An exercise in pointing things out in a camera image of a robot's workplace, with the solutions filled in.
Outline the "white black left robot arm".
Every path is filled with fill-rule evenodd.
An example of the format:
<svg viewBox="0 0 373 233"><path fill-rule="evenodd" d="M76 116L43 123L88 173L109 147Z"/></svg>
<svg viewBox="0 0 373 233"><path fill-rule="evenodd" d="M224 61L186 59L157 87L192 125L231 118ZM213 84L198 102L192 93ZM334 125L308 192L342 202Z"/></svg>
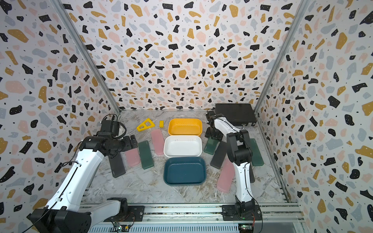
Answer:
<svg viewBox="0 0 373 233"><path fill-rule="evenodd" d="M134 135L117 139L108 133L86 137L79 145L71 169L54 196L43 208L35 209L28 217L40 233L87 233L92 226L105 220L129 220L136 215L130 212L125 198L110 198L86 210L81 210L84 192L105 157L121 158L121 152L137 148Z"/></svg>

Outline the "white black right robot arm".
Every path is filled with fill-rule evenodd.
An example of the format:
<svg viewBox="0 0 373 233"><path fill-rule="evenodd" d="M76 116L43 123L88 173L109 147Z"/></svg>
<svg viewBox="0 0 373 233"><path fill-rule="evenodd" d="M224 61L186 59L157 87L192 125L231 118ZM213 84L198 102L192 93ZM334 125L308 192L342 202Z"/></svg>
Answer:
<svg viewBox="0 0 373 233"><path fill-rule="evenodd" d="M222 114L215 110L207 110L209 125L205 137L222 141L226 144L229 161L233 164L236 176L236 215L240 219L254 216L256 199L252 195L252 150L250 136L247 130L239 129L231 124Z"/></svg>

